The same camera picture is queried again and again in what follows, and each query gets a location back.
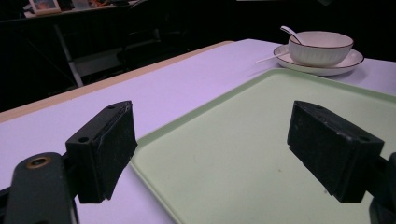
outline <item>light green tray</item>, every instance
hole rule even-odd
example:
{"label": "light green tray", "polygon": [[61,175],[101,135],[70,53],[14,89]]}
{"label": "light green tray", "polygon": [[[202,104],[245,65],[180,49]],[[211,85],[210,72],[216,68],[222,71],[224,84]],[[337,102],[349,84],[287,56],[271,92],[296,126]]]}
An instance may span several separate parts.
{"label": "light green tray", "polygon": [[289,150],[294,100],[396,151],[396,97],[275,69],[139,139],[131,164],[178,223],[370,223],[369,193],[339,203]]}

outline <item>ceramic bowl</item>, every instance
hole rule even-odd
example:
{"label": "ceramic bowl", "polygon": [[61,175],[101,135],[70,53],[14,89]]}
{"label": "ceramic bowl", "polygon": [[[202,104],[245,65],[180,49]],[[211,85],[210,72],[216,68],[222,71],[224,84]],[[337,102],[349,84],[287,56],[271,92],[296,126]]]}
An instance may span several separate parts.
{"label": "ceramic bowl", "polygon": [[289,38],[289,54],[297,63],[315,66],[334,66],[345,59],[354,41],[347,35],[324,31],[307,31],[297,34],[306,45],[294,36]]}

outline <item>saucer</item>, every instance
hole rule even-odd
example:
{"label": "saucer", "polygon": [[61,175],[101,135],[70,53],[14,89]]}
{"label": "saucer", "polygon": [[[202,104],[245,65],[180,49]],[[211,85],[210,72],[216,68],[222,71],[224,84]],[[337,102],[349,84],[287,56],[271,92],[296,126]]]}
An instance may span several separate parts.
{"label": "saucer", "polygon": [[[288,45],[279,46],[276,49],[274,49],[274,55],[280,54],[280,53],[288,50],[287,46]],[[358,64],[363,62],[364,57],[363,57],[363,55],[361,55],[361,53],[352,49],[342,62],[340,62],[339,64],[336,64],[334,66],[330,66],[330,67],[314,67],[314,66],[302,65],[299,63],[295,63],[291,59],[291,57],[288,53],[285,55],[279,56],[276,59],[277,59],[277,62],[282,67],[286,67],[286,68],[296,70],[299,72],[305,72],[305,73],[317,75],[320,77],[328,77],[328,76],[339,75],[339,74],[343,74],[345,72],[352,71]]]}

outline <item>wooden table edge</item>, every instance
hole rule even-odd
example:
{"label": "wooden table edge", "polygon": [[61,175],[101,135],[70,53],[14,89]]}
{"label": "wooden table edge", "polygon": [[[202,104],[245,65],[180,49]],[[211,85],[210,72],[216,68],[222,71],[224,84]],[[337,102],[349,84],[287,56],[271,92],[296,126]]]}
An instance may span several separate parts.
{"label": "wooden table edge", "polygon": [[190,57],[197,55],[199,53],[202,53],[207,50],[214,49],[214,48],[226,45],[226,44],[230,44],[230,43],[233,43],[233,41],[230,41],[230,40],[222,41],[217,44],[210,45],[208,47],[204,47],[201,49],[197,49],[197,50],[176,56],[174,58],[164,60],[159,63],[154,63],[154,64],[148,65],[146,67],[136,69],[134,71],[130,71],[130,72],[127,72],[127,73],[124,73],[124,74],[121,74],[121,75],[118,75],[115,77],[110,77],[110,78],[104,79],[102,81],[92,83],[87,86],[83,86],[81,88],[77,88],[77,89],[67,91],[67,92],[64,92],[64,93],[61,93],[58,95],[54,95],[54,96],[51,96],[51,97],[48,97],[48,98],[45,98],[45,99],[42,99],[42,100],[39,100],[36,102],[32,102],[28,105],[22,105],[22,106],[4,111],[4,112],[0,113],[0,123],[10,120],[10,119],[18,118],[20,116],[35,112],[37,110],[40,110],[40,109],[43,109],[43,108],[46,108],[46,107],[49,107],[52,105],[57,105],[62,102],[65,102],[65,101],[72,100],[72,99],[77,98],[81,95],[88,94],[93,91],[101,90],[103,88],[115,85],[117,83],[121,83],[123,81],[129,80],[134,77],[142,76],[148,72],[158,70],[158,69],[163,68],[167,65],[180,62],[184,59],[190,58]]}

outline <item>chair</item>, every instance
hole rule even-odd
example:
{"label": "chair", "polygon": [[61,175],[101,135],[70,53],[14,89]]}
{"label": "chair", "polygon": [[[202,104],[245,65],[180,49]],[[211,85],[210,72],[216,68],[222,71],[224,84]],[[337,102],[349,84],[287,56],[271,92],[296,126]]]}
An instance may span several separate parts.
{"label": "chair", "polygon": [[183,27],[175,26],[173,12],[163,0],[139,0],[126,12],[118,59],[125,71],[160,62],[188,51]]}

